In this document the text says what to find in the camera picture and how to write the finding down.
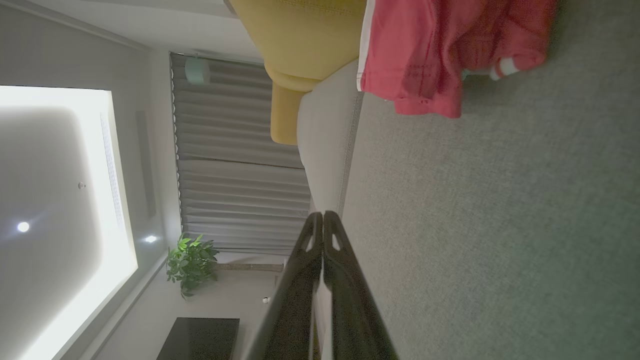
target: red shirt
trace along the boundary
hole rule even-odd
[[[369,0],[358,89],[396,111],[460,117],[462,72],[499,79],[544,62],[556,0]]]

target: potted plant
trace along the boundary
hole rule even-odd
[[[178,246],[169,250],[166,262],[167,281],[180,281],[180,294],[183,298],[193,296],[191,292],[203,282],[218,280],[214,266],[218,262],[215,255],[219,253],[213,248],[213,241],[200,241],[185,238],[178,239]]]

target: cove lighting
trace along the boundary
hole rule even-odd
[[[33,341],[24,349],[19,360],[59,358],[138,268],[111,92],[0,86],[2,107],[48,107],[68,111],[79,129],[77,141],[82,143],[89,160],[87,167],[90,178],[87,183],[91,186],[87,189],[97,214],[97,241],[102,245],[100,265],[84,288],[60,309],[50,323],[44,324],[42,332],[34,334]],[[17,228],[24,232],[29,229],[29,224],[21,222]]]

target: gray curtain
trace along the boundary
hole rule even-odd
[[[190,85],[172,54],[183,231],[226,251],[288,255],[308,215],[298,148],[271,140],[264,67],[209,60],[211,83]]]

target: ceiling light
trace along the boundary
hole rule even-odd
[[[29,231],[29,223],[24,221],[19,223],[18,231],[20,231],[21,233],[26,233],[27,231]]]

